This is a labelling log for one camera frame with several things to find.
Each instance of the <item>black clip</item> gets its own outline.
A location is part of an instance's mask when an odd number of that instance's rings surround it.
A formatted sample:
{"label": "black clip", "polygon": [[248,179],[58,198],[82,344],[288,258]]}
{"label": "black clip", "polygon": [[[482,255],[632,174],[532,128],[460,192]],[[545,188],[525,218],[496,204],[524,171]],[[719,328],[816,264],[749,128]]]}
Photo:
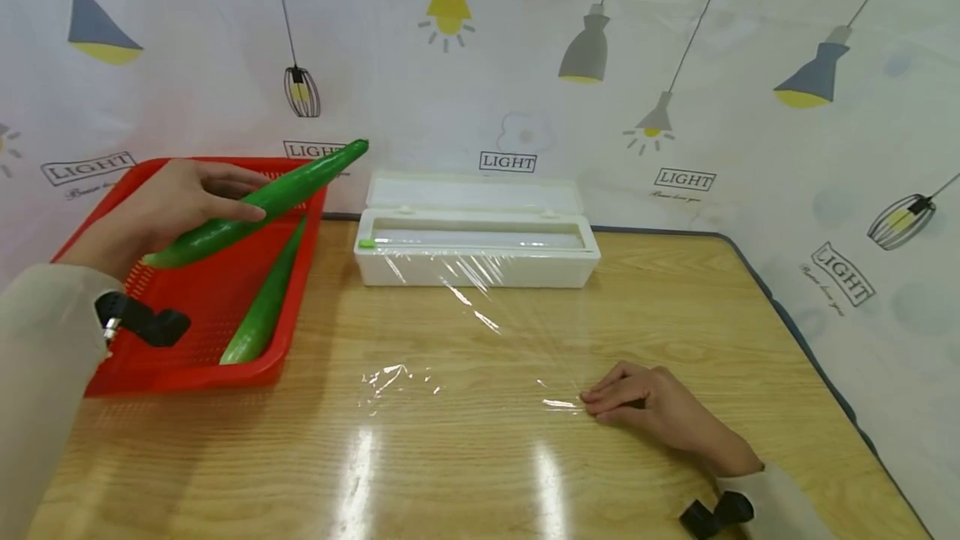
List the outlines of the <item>black clip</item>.
{"label": "black clip", "polygon": [[694,501],[683,511],[680,523],[697,540],[707,540],[718,535],[723,528],[752,519],[753,505],[749,498],[739,492],[724,492],[713,513],[702,502]]}
{"label": "black clip", "polygon": [[135,298],[122,292],[108,292],[95,302],[97,317],[103,325],[103,338],[109,343],[119,328],[137,334],[146,344],[157,348],[170,347],[177,343],[190,328],[190,318],[181,312],[164,308],[153,310]]}

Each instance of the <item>sleeve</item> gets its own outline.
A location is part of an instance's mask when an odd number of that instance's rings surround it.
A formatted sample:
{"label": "sleeve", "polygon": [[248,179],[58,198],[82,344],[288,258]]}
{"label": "sleeve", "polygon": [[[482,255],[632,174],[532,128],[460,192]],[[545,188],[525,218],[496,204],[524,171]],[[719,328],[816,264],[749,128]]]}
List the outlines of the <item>sleeve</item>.
{"label": "sleeve", "polygon": [[800,486],[774,463],[749,476],[719,477],[717,485],[753,505],[753,520],[742,525],[751,540],[834,540]]}
{"label": "sleeve", "polygon": [[94,302],[120,289],[93,269],[42,264],[0,293],[0,538],[30,527],[107,356]]}

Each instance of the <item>cucumber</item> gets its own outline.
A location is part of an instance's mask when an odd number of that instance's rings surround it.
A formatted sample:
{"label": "cucumber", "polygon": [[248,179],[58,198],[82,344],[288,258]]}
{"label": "cucumber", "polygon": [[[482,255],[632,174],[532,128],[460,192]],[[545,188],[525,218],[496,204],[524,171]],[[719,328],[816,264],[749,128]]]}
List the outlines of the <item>cucumber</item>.
{"label": "cucumber", "polygon": [[221,365],[233,363],[248,363],[263,354],[273,329],[277,326],[280,311],[283,310],[283,299],[287,295],[287,285],[290,283],[290,274],[294,270],[294,261],[297,258],[297,247],[303,236],[306,218],[301,220],[297,229],[292,233],[283,250],[270,267],[270,273],[264,280],[263,286],[251,302],[250,310],[240,322],[240,327],[233,334],[227,350],[220,357]]}
{"label": "cucumber", "polygon": [[162,251],[144,257],[144,264],[159,269],[181,268],[241,241],[327,186],[337,174],[366,153],[368,147],[370,143],[366,140],[354,140],[346,147],[284,173],[270,184],[248,194],[242,199],[243,202],[257,205],[267,212],[260,222],[211,219],[185,232]]}

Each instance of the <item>hand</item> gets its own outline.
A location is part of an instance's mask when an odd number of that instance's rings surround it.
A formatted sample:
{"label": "hand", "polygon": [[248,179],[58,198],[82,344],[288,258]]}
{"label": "hand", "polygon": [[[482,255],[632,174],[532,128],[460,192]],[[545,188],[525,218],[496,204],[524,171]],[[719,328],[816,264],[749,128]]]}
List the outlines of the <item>hand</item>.
{"label": "hand", "polygon": [[[694,453],[722,478],[763,470],[747,441],[704,407],[665,367],[619,362],[583,394],[600,423],[634,428],[671,448]],[[643,400],[643,408],[627,406]]]}
{"label": "hand", "polygon": [[122,281],[141,256],[163,250],[208,219],[259,222],[266,213],[236,199],[269,182],[265,175],[225,162],[172,160],[91,224],[57,262],[98,269]]}

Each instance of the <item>white backdrop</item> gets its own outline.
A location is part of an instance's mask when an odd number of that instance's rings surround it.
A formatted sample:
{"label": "white backdrop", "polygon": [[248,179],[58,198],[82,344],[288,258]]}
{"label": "white backdrop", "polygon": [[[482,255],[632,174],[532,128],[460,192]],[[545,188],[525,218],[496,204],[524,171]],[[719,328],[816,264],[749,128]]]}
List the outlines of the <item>white backdrop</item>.
{"label": "white backdrop", "polygon": [[[298,64],[320,91],[315,119],[286,104],[279,0],[95,1],[143,48],[126,65],[71,46],[71,0],[0,0],[0,287],[156,156],[370,138],[328,202],[357,213],[373,168],[475,173],[484,151],[536,155],[500,174],[577,179],[592,223],[733,238],[931,532],[953,537],[960,184],[899,248],[867,230],[960,170],[960,0],[868,2],[833,104],[804,110],[773,88],[865,0],[713,0],[677,75],[674,140],[624,132],[668,89],[706,0],[606,0],[606,77],[592,86],[558,79],[558,66],[599,0],[467,0],[476,31],[448,52],[418,26],[430,0],[287,0]],[[710,174],[708,187],[662,168]],[[838,279],[826,243],[848,263]],[[854,282],[868,298],[847,299]]]}

